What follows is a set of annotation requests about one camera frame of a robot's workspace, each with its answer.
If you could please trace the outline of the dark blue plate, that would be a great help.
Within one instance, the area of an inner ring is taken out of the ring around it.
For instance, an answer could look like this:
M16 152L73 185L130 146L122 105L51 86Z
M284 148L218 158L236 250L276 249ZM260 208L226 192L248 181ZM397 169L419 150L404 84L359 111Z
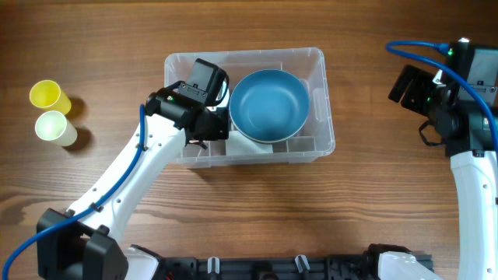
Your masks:
M305 85L280 69L263 69L244 77L229 101L230 119L243 133L277 140L300 130L310 113Z

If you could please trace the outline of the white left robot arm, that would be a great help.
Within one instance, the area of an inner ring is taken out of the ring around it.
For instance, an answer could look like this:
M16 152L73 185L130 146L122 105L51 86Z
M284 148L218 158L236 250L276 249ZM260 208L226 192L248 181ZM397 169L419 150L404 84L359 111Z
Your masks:
M152 93L140 106L134 136L102 177L65 212L49 208L39 219L39 276L157 279L160 256L119 243L144 194L186 145L227 139L229 98L227 84L200 90L177 82Z

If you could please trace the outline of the pale cream cup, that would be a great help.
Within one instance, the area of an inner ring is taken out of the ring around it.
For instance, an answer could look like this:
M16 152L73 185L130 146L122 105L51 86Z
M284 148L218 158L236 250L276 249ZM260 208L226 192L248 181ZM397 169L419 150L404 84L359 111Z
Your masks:
M35 124L38 138L63 147L75 143L78 132L65 115L56 110L41 114Z

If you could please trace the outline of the yellow cup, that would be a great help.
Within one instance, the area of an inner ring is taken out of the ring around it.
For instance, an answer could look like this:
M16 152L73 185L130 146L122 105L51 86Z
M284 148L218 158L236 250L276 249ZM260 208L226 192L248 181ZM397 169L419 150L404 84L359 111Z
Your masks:
M64 90L52 80L37 82L31 88L29 98L35 107L44 111L56 110L67 114L72 108L71 100Z

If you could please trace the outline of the right arm base joint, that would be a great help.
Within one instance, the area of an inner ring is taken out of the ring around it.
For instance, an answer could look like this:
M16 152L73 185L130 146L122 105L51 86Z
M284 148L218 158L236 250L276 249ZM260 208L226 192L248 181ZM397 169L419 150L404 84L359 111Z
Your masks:
M365 272L380 280L442 280L406 248L372 243L364 253Z

